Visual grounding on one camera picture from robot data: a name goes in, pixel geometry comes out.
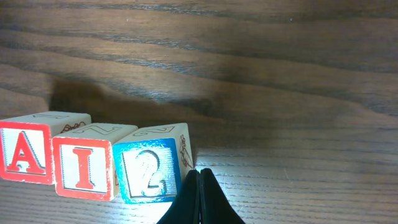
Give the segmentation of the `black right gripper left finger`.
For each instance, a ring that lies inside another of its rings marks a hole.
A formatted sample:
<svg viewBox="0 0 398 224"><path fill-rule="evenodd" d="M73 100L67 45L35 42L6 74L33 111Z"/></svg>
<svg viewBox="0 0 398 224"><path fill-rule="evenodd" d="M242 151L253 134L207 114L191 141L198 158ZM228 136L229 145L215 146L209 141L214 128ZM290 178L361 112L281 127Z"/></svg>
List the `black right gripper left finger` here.
<svg viewBox="0 0 398 224"><path fill-rule="evenodd" d="M190 170L180 192L157 224L199 224L199 172Z"/></svg>

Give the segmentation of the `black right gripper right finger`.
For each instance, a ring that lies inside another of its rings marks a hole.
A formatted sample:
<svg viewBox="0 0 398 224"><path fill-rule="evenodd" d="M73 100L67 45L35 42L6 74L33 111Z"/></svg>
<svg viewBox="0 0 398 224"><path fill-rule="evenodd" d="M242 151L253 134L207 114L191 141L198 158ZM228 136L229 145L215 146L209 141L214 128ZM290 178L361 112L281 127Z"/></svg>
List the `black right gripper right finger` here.
<svg viewBox="0 0 398 224"><path fill-rule="evenodd" d="M200 197L203 224L244 224L209 168L200 172Z"/></svg>

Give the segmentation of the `blue question mark block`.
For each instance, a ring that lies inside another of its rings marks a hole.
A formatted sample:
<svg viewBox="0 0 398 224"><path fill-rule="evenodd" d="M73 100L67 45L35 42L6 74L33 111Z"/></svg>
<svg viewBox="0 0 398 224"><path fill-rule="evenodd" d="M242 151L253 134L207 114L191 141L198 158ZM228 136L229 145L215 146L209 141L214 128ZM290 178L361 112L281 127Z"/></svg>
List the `blue question mark block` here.
<svg viewBox="0 0 398 224"><path fill-rule="evenodd" d="M113 145L122 199L171 202L195 168L187 123L139 128Z"/></svg>

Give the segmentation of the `red letter I block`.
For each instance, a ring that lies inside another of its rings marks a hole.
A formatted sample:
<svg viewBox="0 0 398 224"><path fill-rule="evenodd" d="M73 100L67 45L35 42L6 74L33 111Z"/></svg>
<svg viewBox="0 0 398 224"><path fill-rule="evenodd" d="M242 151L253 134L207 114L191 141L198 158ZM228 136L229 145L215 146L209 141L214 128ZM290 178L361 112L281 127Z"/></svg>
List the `red letter I block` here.
<svg viewBox="0 0 398 224"><path fill-rule="evenodd" d="M113 145L138 127L92 123L52 139L59 196L109 202L119 193Z"/></svg>

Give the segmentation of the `red letter A block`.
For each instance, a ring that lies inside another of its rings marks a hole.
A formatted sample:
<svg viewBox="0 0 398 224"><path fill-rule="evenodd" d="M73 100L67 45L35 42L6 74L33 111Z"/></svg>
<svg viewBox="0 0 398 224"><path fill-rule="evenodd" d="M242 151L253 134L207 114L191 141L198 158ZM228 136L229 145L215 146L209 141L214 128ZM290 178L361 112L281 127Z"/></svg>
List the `red letter A block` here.
<svg viewBox="0 0 398 224"><path fill-rule="evenodd" d="M1 120L1 178L54 184L52 138L91 123L87 113L46 111Z"/></svg>

